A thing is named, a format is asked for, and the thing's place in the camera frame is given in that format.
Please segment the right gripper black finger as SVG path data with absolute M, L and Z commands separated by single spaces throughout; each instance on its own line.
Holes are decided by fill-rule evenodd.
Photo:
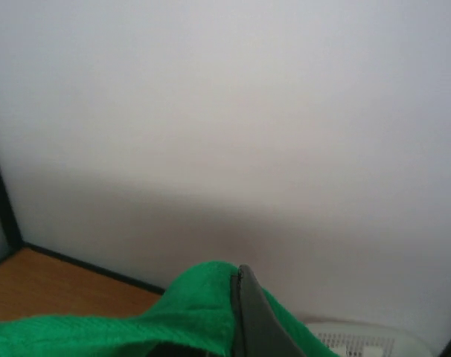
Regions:
M 248 265 L 239 266 L 231 276 L 231 308 L 235 320 L 233 356 L 304 355 L 281 326 Z

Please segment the green t-shirt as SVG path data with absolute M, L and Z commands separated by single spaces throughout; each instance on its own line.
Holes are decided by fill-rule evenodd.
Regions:
M 219 261 L 194 266 L 138 316 L 43 315 L 0 322 L 0 356 L 233 356 L 231 276 L 238 268 Z M 262 290 L 303 356 L 332 355 Z

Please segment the white perforated plastic basket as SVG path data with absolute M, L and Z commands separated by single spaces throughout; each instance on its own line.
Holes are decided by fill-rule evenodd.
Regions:
M 418 339 L 386 327 L 315 322 L 307 328 L 338 356 L 433 357 Z

